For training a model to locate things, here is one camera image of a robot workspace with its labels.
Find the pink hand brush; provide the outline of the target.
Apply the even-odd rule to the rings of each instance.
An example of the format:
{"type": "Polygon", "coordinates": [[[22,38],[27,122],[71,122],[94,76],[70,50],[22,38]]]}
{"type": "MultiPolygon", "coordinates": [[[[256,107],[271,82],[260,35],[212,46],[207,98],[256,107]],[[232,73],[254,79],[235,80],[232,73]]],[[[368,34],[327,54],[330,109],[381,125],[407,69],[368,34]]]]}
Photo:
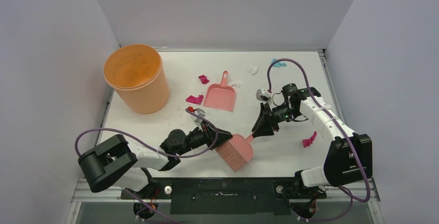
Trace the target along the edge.
{"type": "Polygon", "coordinates": [[[254,152],[251,146],[253,140],[253,134],[250,134],[246,138],[242,135],[235,134],[230,140],[215,150],[229,167],[234,172],[237,172],[253,158],[254,152]]]}

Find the pink plastic dustpan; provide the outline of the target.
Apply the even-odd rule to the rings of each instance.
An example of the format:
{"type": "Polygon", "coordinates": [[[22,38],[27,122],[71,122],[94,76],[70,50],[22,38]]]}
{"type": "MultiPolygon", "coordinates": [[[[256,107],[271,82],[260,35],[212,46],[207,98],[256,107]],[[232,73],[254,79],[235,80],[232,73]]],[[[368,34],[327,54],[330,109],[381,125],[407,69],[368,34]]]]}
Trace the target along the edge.
{"type": "Polygon", "coordinates": [[[208,87],[204,100],[204,107],[232,112],[236,100],[236,91],[227,85],[228,72],[224,71],[220,83],[208,87]]]}

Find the orange plastic bucket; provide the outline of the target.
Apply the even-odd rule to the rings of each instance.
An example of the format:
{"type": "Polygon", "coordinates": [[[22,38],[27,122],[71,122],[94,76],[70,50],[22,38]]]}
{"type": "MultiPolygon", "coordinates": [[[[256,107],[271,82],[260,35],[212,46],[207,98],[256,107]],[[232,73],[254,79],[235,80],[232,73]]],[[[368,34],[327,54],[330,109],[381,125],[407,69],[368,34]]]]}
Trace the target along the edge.
{"type": "Polygon", "coordinates": [[[151,114],[169,99],[169,86],[160,54],[145,44],[130,44],[114,51],[103,73],[107,83],[134,112],[151,114]]]}

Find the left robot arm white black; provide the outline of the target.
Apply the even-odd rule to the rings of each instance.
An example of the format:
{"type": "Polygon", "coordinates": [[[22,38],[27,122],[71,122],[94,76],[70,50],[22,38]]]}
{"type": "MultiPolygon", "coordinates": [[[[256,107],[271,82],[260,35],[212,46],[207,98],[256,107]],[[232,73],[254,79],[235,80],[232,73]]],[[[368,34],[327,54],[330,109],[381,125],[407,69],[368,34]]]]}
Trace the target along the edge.
{"type": "Polygon", "coordinates": [[[193,158],[193,150],[205,145],[211,151],[232,138],[230,132],[215,129],[205,121],[189,133],[172,130],[157,148],[129,143],[126,137],[133,138],[132,135],[117,129],[114,132],[112,137],[79,154],[78,164],[91,192],[118,186],[134,190],[144,199],[154,193],[155,186],[146,169],[169,171],[182,158],[193,158]]]}

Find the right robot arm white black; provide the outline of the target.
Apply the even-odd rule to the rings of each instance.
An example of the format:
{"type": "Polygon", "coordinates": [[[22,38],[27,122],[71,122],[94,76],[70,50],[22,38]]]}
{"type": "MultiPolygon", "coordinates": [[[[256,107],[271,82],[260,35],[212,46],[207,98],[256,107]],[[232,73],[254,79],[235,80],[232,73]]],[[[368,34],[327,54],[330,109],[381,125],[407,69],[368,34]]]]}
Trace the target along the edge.
{"type": "Polygon", "coordinates": [[[344,124],[314,87],[298,89],[291,83],[281,94],[284,102],[272,108],[272,94],[266,89],[257,91],[261,104],[253,137],[273,136],[281,122],[296,122],[303,116],[329,147],[323,165],[296,173],[299,179],[292,184],[295,195],[304,198],[315,186],[338,187],[372,177],[372,140],[368,135],[360,135],[344,124]]]}

